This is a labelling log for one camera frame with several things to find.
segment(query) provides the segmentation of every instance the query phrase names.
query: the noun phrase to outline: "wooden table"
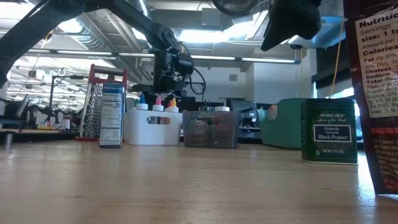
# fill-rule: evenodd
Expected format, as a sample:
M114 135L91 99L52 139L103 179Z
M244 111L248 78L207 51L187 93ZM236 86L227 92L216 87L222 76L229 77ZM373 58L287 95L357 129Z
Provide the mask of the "wooden table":
M300 151L58 141L0 149L0 223L396 223L359 166L306 164Z

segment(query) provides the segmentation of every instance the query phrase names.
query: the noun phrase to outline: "ductwork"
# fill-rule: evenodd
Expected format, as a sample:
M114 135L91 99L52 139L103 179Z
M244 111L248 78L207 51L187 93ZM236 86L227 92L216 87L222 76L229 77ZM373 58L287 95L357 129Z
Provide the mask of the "ductwork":
M101 33L93 21L85 14L78 16L77 21L82 26L82 36L76 36L74 39L87 47L88 50L98 52L117 52L115 46ZM113 65L119 68L126 68L128 70L128 79L134 82L141 82L142 77L139 71L126 62L125 59L117 57L116 60L110 61Z

